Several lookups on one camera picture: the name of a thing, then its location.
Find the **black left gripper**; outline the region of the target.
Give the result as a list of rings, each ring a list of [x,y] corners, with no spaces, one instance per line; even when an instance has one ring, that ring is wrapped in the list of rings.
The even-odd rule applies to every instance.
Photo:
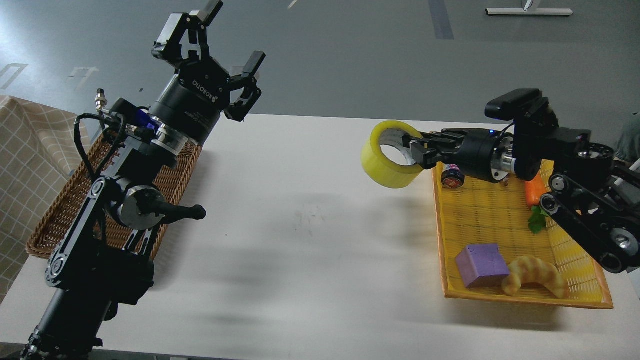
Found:
[[[210,0],[201,10],[170,14],[151,50],[155,59],[174,68],[175,75],[149,114],[199,145],[205,144],[223,109],[227,119],[242,122],[262,96],[256,73],[266,58],[263,51],[253,51],[242,73],[231,77],[213,61],[208,27],[223,6],[221,0]],[[185,35],[189,44],[199,47],[189,50],[187,57],[182,54]],[[241,94],[230,104],[233,91]]]

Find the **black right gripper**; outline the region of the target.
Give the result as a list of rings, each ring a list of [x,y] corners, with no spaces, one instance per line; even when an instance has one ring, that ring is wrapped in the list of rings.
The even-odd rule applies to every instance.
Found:
[[[442,129],[421,132],[410,155],[424,170],[437,163],[455,165],[465,175],[499,183],[515,173],[514,135],[492,129]]]

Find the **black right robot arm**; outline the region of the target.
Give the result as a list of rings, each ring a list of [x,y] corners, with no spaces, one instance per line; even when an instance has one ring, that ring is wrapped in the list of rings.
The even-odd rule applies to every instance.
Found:
[[[402,136],[414,164],[458,166],[471,178],[498,183],[507,175],[531,181],[542,161],[553,162],[544,212],[606,271],[619,274],[640,264],[639,203],[617,180],[639,187],[639,174],[615,160],[612,148],[591,141],[587,129],[559,126],[540,89],[520,88],[490,100],[486,117],[510,122],[512,131],[444,129]]]

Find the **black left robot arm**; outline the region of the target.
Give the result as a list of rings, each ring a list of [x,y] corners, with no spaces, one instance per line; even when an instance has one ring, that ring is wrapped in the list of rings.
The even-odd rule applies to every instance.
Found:
[[[74,121],[74,143],[91,180],[64,239],[55,246],[45,282],[55,289],[22,360],[86,360],[103,345],[99,328],[119,305],[136,305],[154,284],[153,248],[165,224],[201,220],[201,205],[169,203],[154,184],[173,168],[188,142],[203,145],[221,115],[242,122],[262,91],[256,72],[265,53],[254,51],[242,73],[230,75],[210,55],[208,27],[222,9],[211,0],[201,10],[170,14],[152,55],[174,67],[174,75],[150,109],[119,98],[106,107],[96,92],[94,114]],[[109,152],[93,167],[80,140],[82,119],[115,132]]]

